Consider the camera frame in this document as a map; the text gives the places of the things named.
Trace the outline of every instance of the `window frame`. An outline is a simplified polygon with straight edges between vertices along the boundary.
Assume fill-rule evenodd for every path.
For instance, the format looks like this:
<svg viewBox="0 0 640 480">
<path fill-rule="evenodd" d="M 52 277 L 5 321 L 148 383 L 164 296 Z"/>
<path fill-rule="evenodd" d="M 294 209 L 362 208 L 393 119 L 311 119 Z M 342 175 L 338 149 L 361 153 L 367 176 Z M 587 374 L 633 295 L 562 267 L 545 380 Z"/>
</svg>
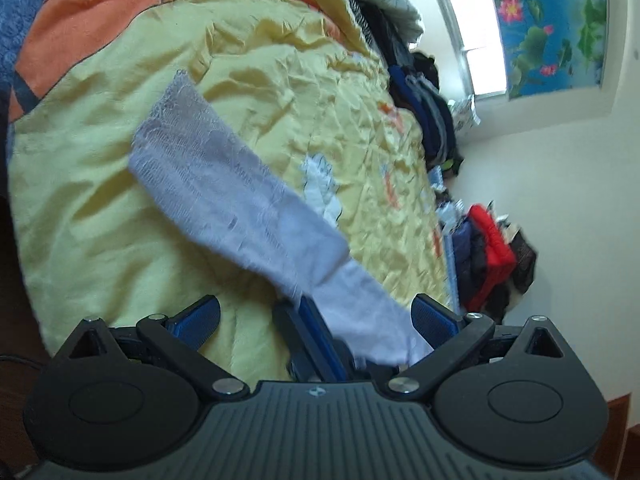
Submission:
<svg viewBox="0 0 640 480">
<path fill-rule="evenodd" d="M 447 32 L 451 38 L 453 49 L 456 53 L 456 59 L 458 60 L 458 69 L 460 70 L 460 76 L 462 77 L 462 83 L 465 88 L 466 94 L 473 94 L 476 100 L 489 99 L 491 97 L 498 97 L 506 95 L 507 88 L 509 87 L 507 81 L 507 88 L 503 91 L 490 92 L 487 94 L 476 94 L 474 91 L 474 83 L 471 79 L 471 69 L 466 58 L 466 54 L 472 50 L 478 50 L 483 47 L 465 48 L 462 41 L 462 34 L 460 33 L 460 24 L 458 23 L 458 17 L 453 10 L 451 0 L 437 0 L 440 6 L 440 11 L 444 18 L 445 25 L 447 26 Z"/>
</svg>

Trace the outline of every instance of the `blue gripper pad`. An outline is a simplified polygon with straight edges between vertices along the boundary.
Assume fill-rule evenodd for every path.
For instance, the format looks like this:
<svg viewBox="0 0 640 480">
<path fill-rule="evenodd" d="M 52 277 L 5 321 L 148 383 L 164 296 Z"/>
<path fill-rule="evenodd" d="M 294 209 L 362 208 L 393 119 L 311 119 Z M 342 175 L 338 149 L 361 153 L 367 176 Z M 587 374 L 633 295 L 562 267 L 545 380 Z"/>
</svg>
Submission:
<svg viewBox="0 0 640 480">
<path fill-rule="evenodd" d="M 298 314 L 300 315 L 302 323 L 304 323 L 308 329 L 312 339 L 316 345 L 318 345 L 318 348 L 322 353 L 322 357 L 334 373 L 336 380 L 338 382 L 346 381 L 348 374 L 340 360 L 338 352 L 334 348 L 334 339 L 325 325 L 322 315 L 318 312 L 316 304 L 311 300 L 311 298 L 307 298 L 306 296 L 302 297 L 300 300 Z"/>
<path fill-rule="evenodd" d="M 166 322 L 166 329 L 192 350 L 198 350 L 220 324 L 220 304 L 204 296 Z"/>
<path fill-rule="evenodd" d="M 418 294 L 411 304 L 414 328 L 435 350 L 462 328 L 464 320 L 426 294 Z"/>
</svg>

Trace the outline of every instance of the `wooden furniture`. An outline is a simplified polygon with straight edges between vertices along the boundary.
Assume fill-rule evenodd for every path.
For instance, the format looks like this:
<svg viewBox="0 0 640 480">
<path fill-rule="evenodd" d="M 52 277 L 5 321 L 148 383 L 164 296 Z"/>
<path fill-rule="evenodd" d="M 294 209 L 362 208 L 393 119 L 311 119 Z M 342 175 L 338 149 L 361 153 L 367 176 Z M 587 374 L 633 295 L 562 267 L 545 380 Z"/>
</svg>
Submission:
<svg viewBox="0 0 640 480">
<path fill-rule="evenodd" d="M 609 423 L 593 463 L 610 478 L 640 480 L 640 424 L 627 429 L 631 394 L 608 402 Z"/>
<path fill-rule="evenodd" d="M 6 200 L 0 198 L 0 354 L 18 354 L 39 362 L 49 360 L 31 313 L 15 248 Z M 0 362 L 0 460 L 14 472 L 37 461 L 22 425 L 22 407 L 37 371 Z"/>
</svg>

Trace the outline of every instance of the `poster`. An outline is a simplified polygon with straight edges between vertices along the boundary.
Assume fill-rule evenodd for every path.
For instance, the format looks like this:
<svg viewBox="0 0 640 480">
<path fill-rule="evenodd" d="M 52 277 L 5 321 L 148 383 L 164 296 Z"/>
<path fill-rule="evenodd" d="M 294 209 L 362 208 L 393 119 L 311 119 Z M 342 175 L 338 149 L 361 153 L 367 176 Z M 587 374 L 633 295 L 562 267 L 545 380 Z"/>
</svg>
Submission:
<svg viewBox="0 0 640 480">
<path fill-rule="evenodd" d="M 607 0 L 494 0 L 509 99 L 600 86 Z"/>
</svg>

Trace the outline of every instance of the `white wall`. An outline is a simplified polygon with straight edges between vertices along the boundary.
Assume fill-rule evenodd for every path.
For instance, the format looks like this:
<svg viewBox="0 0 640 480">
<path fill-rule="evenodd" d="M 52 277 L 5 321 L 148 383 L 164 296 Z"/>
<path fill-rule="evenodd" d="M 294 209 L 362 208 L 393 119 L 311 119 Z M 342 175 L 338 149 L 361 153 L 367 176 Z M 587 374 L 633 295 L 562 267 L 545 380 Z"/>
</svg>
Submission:
<svg viewBox="0 0 640 480">
<path fill-rule="evenodd" d="M 630 0 L 610 116 L 465 146 L 454 195 L 510 213 L 540 252 L 506 318 L 549 316 L 607 398 L 633 391 L 640 422 L 640 0 Z M 587 112 L 587 104 L 578 110 Z"/>
<path fill-rule="evenodd" d="M 434 55 L 440 71 L 441 91 L 448 98 L 464 95 L 456 54 L 437 0 L 411 0 L 420 10 L 425 33 L 418 46 Z M 555 92 L 507 102 L 506 97 L 476 103 L 482 124 L 473 138 L 487 138 L 544 128 L 553 124 L 604 117 L 610 113 L 618 88 L 625 44 L 627 0 L 609 0 L 609 41 L 602 90 L 597 88 Z"/>
</svg>

